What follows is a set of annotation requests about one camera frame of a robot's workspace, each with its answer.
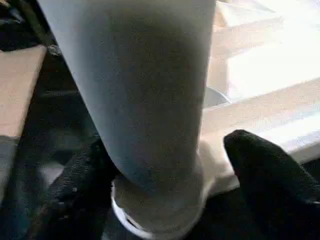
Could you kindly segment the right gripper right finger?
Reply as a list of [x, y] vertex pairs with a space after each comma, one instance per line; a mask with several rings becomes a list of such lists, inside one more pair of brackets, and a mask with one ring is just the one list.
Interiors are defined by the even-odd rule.
[[320, 183], [280, 146], [243, 129], [223, 138], [244, 199], [270, 240], [320, 238]]

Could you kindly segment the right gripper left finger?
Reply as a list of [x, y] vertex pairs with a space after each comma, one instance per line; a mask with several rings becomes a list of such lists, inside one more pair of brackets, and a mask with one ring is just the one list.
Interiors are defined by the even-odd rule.
[[77, 152], [49, 185], [30, 225], [32, 240], [100, 240], [119, 170], [101, 140]]

